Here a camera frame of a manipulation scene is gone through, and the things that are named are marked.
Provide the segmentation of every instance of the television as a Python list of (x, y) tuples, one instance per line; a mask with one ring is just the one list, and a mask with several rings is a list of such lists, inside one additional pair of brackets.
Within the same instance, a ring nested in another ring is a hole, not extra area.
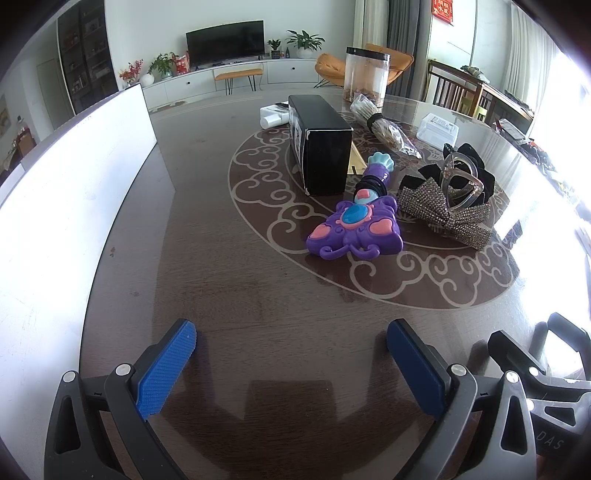
[(218, 25), (187, 33), (191, 67), (265, 54), (263, 20)]

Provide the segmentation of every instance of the green plant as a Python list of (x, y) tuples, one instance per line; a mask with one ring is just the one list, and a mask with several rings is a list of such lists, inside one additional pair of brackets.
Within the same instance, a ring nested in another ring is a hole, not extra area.
[(301, 35), (294, 30), (288, 30), (288, 32), (292, 35), (290, 39), (287, 41), (287, 43), (293, 43), (294, 45), (297, 45), (298, 48), (309, 48), (311, 50), (318, 50), (319, 48), (322, 48), (323, 42), (326, 41), (319, 35), (308, 35), (308, 32), (306, 30), (302, 30)]
[(279, 50), (281, 40), (269, 40), (267, 43), (271, 46), (273, 50)]
[(168, 53), (159, 54), (148, 69), (148, 73), (152, 73), (154, 70), (158, 70), (160, 75), (166, 75), (173, 71), (173, 59), (168, 56)]

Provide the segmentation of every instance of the metal screw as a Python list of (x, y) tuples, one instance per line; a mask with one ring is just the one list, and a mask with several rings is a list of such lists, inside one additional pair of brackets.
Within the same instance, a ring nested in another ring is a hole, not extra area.
[(460, 365), (460, 364), (454, 364), (454, 365), (452, 365), (452, 373), (454, 375), (457, 375), (458, 377), (463, 377), (467, 373), (466, 367), (464, 367), (463, 365)]
[(66, 383), (70, 383), (75, 378), (76, 378), (76, 372), (66, 372), (64, 374), (62, 380)]
[(519, 375), (517, 375), (515, 372), (508, 371), (505, 376), (511, 383), (517, 383), (519, 381)]
[(115, 373), (120, 377), (127, 375), (129, 372), (131, 372), (131, 366), (128, 364), (121, 364), (120, 366), (115, 368)]

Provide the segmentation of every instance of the orange lounge chair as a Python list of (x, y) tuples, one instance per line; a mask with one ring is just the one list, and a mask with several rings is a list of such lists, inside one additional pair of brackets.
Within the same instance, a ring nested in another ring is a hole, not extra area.
[[(380, 53), (389, 53), (390, 55), (390, 73), (388, 75), (388, 85), (402, 75), (402, 73), (409, 68), (414, 58), (412, 55), (407, 55), (401, 51), (392, 50), (390, 48), (380, 47), (368, 43), (365, 48), (367, 50), (378, 51)], [(324, 85), (332, 83), (342, 87), (345, 85), (345, 62), (329, 53), (323, 53), (314, 67), (318, 75), (323, 78)]]

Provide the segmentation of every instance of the textured blue rubber pad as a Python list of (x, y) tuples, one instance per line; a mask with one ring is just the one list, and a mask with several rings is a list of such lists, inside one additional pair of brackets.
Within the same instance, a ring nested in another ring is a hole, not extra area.
[(146, 420), (148, 415), (158, 413), (168, 394), (181, 374), (187, 360), (197, 345), (197, 331), (191, 322), (179, 328), (168, 345), (164, 347), (156, 361), (138, 385), (136, 406), (139, 414)]
[(446, 408), (443, 382), (398, 322), (388, 325), (386, 339), (421, 410), (437, 420)]

